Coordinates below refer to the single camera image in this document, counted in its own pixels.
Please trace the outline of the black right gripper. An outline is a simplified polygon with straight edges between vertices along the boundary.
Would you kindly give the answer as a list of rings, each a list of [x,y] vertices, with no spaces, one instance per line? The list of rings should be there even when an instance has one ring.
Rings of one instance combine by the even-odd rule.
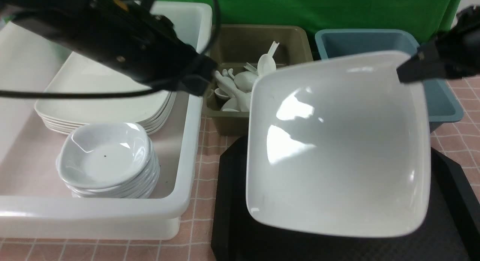
[[[460,79],[479,75],[478,5],[456,14],[457,23],[418,48],[417,54],[397,67],[398,79],[409,84],[429,79]]]

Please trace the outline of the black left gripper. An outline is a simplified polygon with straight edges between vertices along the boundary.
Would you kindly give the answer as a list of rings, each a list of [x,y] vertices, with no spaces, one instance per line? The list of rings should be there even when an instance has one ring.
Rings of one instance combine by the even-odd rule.
[[[151,14],[154,1],[88,0],[72,50],[153,90],[201,96],[218,64]]]

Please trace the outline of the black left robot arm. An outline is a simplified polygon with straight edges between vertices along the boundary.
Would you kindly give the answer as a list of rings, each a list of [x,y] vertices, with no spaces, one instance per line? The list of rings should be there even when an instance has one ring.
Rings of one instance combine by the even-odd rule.
[[[221,10],[212,0],[214,32],[201,52],[182,42],[173,22],[150,10],[156,0],[1,0],[1,16],[146,85],[115,93],[1,91],[12,99],[90,100],[133,98],[161,90],[202,96],[218,63],[206,53],[218,40]]]

